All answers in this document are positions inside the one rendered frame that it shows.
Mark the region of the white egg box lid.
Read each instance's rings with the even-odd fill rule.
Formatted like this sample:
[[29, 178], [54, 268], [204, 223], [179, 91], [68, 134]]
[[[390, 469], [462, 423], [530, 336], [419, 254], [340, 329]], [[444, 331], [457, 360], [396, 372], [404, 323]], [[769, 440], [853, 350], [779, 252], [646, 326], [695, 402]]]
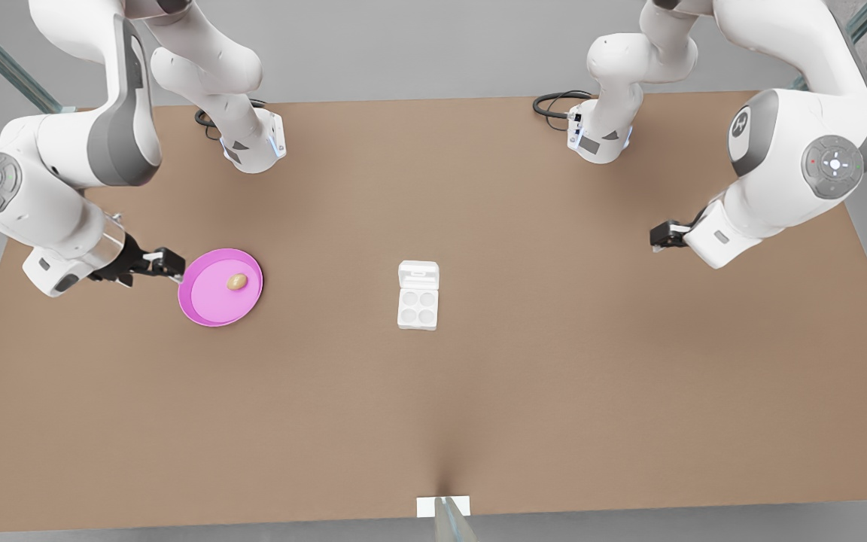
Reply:
[[398, 266], [399, 285], [409, 291], [437, 291], [440, 288], [440, 267], [437, 262], [404, 260]]

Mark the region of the white egg box base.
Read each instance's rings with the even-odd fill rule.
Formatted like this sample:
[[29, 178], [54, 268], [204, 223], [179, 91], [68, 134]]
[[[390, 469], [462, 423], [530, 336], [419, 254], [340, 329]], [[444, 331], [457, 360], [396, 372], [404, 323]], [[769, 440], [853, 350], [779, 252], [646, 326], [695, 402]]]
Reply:
[[401, 330], [436, 330], [438, 291], [401, 288], [397, 325]]

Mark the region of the pink round plate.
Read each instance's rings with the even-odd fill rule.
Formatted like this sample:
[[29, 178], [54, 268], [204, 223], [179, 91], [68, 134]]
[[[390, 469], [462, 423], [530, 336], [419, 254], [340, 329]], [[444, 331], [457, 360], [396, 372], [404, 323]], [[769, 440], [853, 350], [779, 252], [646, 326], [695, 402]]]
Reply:
[[[236, 273], [244, 273], [250, 281], [240, 291], [228, 291], [227, 279]], [[178, 304], [190, 321], [217, 328], [248, 315], [262, 292], [263, 272], [254, 257], [238, 249], [216, 249], [187, 266], [178, 287]]]

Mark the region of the white post foot plate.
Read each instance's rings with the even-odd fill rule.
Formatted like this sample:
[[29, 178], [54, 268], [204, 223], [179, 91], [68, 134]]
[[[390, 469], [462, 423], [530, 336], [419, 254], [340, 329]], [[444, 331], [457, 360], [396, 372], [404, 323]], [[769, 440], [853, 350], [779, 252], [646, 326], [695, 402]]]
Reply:
[[416, 517], [433, 518], [436, 515], [436, 503], [446, 500], [454, 501], [455, 506], [464, 516], [471, 515], [469, 496], [443, 496], [443, 497], [418, 497], [416, 498]]

